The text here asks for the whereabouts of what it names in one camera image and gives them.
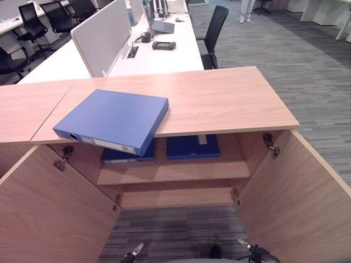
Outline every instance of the cabinet hinge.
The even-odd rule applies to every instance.
[[[59,169],[60,171],[65,170],[65,163],[69,160],[70,156],[72,155],[74,151],[74,147],[72,145],[65,146],[62,151],[64,152],[64,156],[61,160],[57,160],[54,162],[54,166]]]
[[[273,136],[270,133],[264,133],[262,137],[264,144],[272,152],[272,158],[275,159],[280,154],[280,148],[273,146]]]
[[[116,196],[116,204],[112,207],[113,211],[117,211],[117,208],[120,207],[121,198],[122,198],[121,195]]]
[[[236,188],[233,189],[233,198],[234,198],[234,200],[236,201],[236,204],[237,204],[237,205],[240,205],[240,204],[241,204],[241,202],[240,202],[240,200],[239,200],[239,193],[238,193],[238,191],[237,191]]]

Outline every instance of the office floor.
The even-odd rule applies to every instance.
[[[119,262],[140,242],[144,248],[135,263],[208,258],[215,243],[225,258],[238,259],[249,254],[238,238],[246,235],[231,205],[124,210],[98,263]]]
[[[351,186],[350,43],[335,40],[335,26],[300,22],[302,13],[253,13],[251,23],[239,24],[238,0],[191,5],[197,36],[206,34],[217,4],[229,9],[216,45],[219,67],[257,66],[300,133]]]

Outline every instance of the blue binder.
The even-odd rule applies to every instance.
[[[167,98],[97,89],[53,129],[63,138],[142,156],[167,110]]]
[[[195,159],[219,157],[220,150],[215,134],[206,135],[200,142],[197,135],[167,138],[167,159]]]
[[[154,140],[151,141],[148,149],[146,150],[143,156],[133,155],[127,152],[121,152],[105,148],[100,160],[102,163],[154,161]]]

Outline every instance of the wood grain surface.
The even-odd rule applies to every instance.
[[[0,262],[96,263],[120,211],[59,156],[34,146],[0,179]]]
[[[159,190],[124,193],[123,209],[232,204],[230,188]]]
[[[248,170],[252,175],[256,168],[261,163],[262,159],[267,155],[269,149],[267,149],[264,140],[263,134],[265,131],[254,131],[251,133],[238,133],[236,135],[237,140],[239,142],[242,154],[245,158]],[[275,147],[279,147],[275,142],[279,135],[281,134],[280,130],[269,131],[269,133],[273,136],[273,145]]]
[[[0,86],[0,143],[28,143],[73,83]]]
[[[276,141],[240,194],[237,213],[253,244],[281,262],[351,260],[351,189],[295,130]]]
[[[0,178],[32,147],[32,145],[0,145]]]
[[[81,142],[71,144],[51,144],[49,146],[62,157],[63,148],[67,145],[72,145],[74,147],[73,154],[70,156],[68,163],[115,202],[118,191],[106,186],[97,185],[97,179],[103,166],[100,158],[104,148]]]
[[[96,89],[167,97],[169,110],[155,137],[292,129],[299,125],[256,67],[237,67],[79,80],[32,142],[66,142],[52,127]]]
[[[155,161],[104,164],[98,185],[248,178],[250,173],[235,134],[217,135],[220,157],[167,160],[166,138],[155,140]]]

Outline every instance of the black mesh chair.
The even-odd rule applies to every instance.
[[[271,2],[273,0],[259,0],[261,2],[261,6],[258,8],[255,8],[253,11],[258,12],[258,15],[261,14],[261,12],[266,12],[267,14],[270,14],[270,10],[268,10],[266,7],[264,7],[268,2]]]
[[[13,59],[12,54],[16,53],[18,50],[22,50],[25,58],[21,59]],[[18,81],[23,79],[23,75],[21,74],[24,72],[24,68],[30,64],[30,58],[28,56],[27,50],[25,48],[19,48],[12,53],[7,53],[4,49],[0,47],[0,75],[10,74],[16,72],[17,75],[20,77]]]
[[[89,18],[97,11],[97,8],[94,7],[90,0],[69,0],[69,2],[79,21]]]
[[[71,16],[66,12],[60,2],[50,2],[41,4],[40,6],[49,19],[50,25],[55,33],[70,32],[78,25],[78,21],[72,21]]]
[[[218,68],[217,58],[214,54],[214,47],[222,29],[222,26],[229,14],[229,10],[225,7],[217,5],[214,9],[210,25],[205,38],[196,38],[196,40],[203,40],[207,49],[207,54],[201,54],[202,64],[205,70]]]
[[[13,32],[18,36],[17,40],[31,41],[32,43],[36,43],[39,47],[39,51],[37,51],[36,54],[46,51],[55,51],[52,48],[43,48],[43,45],[40,45],[37,42],[37,39],[44,36],[48,32],[48,29],[40,22],[37,13],[35,12],[34,4],[30,3],[21,5],[18,7],[18,9],[20,10],[20,14],[23,20],[23,27],[27,33],[19,35],[15,30],[13,30]]]
[[[97,4],[98,4],[98,7],[101,9],[101,8],[104,8],[105,6],[107,6],[109,3],[112,3],[113,0],[97,0]]]

